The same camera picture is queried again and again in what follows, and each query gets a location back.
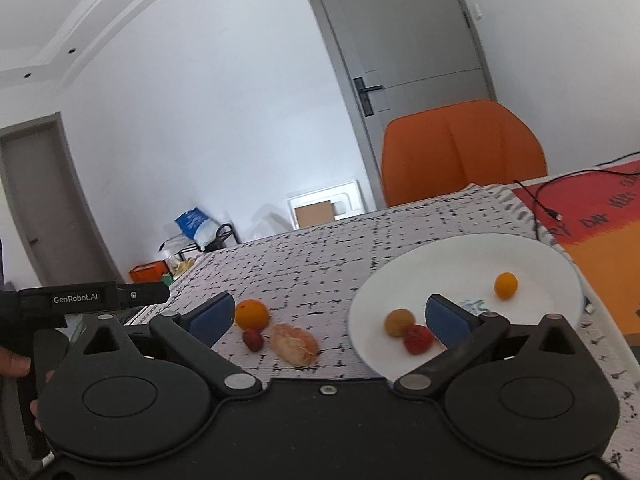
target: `door handle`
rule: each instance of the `door handle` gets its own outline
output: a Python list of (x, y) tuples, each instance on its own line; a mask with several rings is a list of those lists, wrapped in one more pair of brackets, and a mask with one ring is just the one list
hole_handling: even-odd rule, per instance
[(373, 107), (371, 106), (371, 100), (369, 99), (369, 92), (384, 90), (385, 88), (382, 85), (367, 86), (365, 85), (364, 78), (362, 77), (357, 77), (353, 80), (353, 83), (354, 85), (356, 85), (356, 90), (358, 91), (358, 97), (360, 98), (360, 104), (362, 105), (364, 116), (372, 116), (374, 114), (374, 111)]

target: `green object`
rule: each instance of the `green object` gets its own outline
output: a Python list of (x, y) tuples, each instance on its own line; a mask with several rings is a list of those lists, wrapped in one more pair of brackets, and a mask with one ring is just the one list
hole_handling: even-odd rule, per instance
[(162, 278), (160, 278), (160, 281), (163, 282), (166, 286), (169, 286), (174, 282), (174, 277), (170, 275), (168, 272), (166, 272), (162, 275)]

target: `peeled fruit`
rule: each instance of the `peeled fruit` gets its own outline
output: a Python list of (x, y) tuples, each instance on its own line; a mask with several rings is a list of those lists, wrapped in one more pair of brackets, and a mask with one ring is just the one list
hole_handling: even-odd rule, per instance
[(244, 300), (236, 305), (236, 325), (242, 330), (263, 330), (269, 324), (269, 311), (258, 300)]
[(315, 338), (303, 328), (287, 323), (273, 325), (269, 345), (278, 357), (296, 368), (309, 366), (318, 358)]
[(434, 335), (427, 327), (412, 325), (407, 329), (402, 342), (409, 354), (420, 355), (424, 354), (431, 347), (434, 339)]
[(518, 279), (510, 272), (503, 272), (495, 279), (495, 295), (501, 300), (509, 300), (518, 290)]
[(264, 345), (262, 334), (252, 328), (242, 332), (242, 341), (251, 352), (259, 352)]
[(415, 324), (415, 316), (410, 310), (396, 308), (385, 319), (385, 331), (391, 337), (403, 337), (406, 330)]

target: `dark red fruit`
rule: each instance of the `dark red fruit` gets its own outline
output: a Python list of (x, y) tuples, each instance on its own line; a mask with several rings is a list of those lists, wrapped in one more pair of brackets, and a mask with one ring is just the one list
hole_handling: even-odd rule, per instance
[(249, 328), (242, 332), (242, 341), (251, 352), (259, 352), (264, 345), (262, 334), (253, 328)]
[(435, 337), (431, 331), (422, 325), (412, 325), (406, 330), (402, 339), (404, 348), (411, 355), (424, 354), (433, 344)]

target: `black cable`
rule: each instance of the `black cable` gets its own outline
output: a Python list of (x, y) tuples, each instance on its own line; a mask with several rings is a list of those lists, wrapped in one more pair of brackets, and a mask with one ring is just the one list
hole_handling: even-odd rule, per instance
[[(559, 180), (562, 180), (562, 179), (570, 177), (570, 176), (583, 174), (583, 173), (607, 173), (607, 174), (612, 174), (612, 175), (617, 175), (617, 176), (640, 176), (640, 171), (634, 171), (634, 172), (631, 172), (631, 173), (625, 173), (624, 171), (603, 170), (601, 168), (598, 168), (598, 169), (590, 168), (588, 170), (578, 170), (578, 171), (573, 171), (571, 173), (567, 173), (567, 174), (564, 174), (564, 175), (559, 175), (559, 176), (553, 177), (551, 180), (547, 180), (546, 182), (543, 182), (538, 187), (538, 189), (536, 190), (535, 193), (531, 193), (528, 189), (526, 189), (526, 191), (531, 195), (531, 197), (533, 199), (533, 204), (531, 205), (531, 212), (533, 213), (533, 232), (536, 235), (536, 240), (537, 241), (540, 241), (540, 232), (538, 231), (538, 216), (536, 215), (536, 205), (540, 204), (540, 207), (543, 208), (545, 210), (545, 212), (547, 212), (547, 214), (549, 216), (551, 216), (551, 218), (554, 218), (554, 216), (551, 213), (555, 213), (560, 218), (562, 218), (562, 215), (558, 214), (556, 211), (554, 211), (551, 208), (547, 208), (545, 205), (543, 205), (542, 202), (540, 202), (540, 199), (539, 199), (540, 192), (543, 189), (545, 189), (545, 187), (547, 187), (550, 184), (553, 184), (555, 182), (558, 182)], [(519, 184), (520, 186), (524, 187), (522, 183), (520, 183), (520, 182), (516, 182), (516, 183)]]
[(596, 164), (596, 167), (599, 168), (600, 166), (606, 166), (607, 164), (613, 164), (614, 162), (617, 162), (619, 160), (622, 160), (623, 158), (627, 158), (628, 156), (633, 156), (633, 155), (640, 155), (640, 151), (627, 153), (626, 155), (619, 156), (618, 158), (614, 158), (613, 160), (609, 160), (607, 162), (601, 162), (600, 164)]

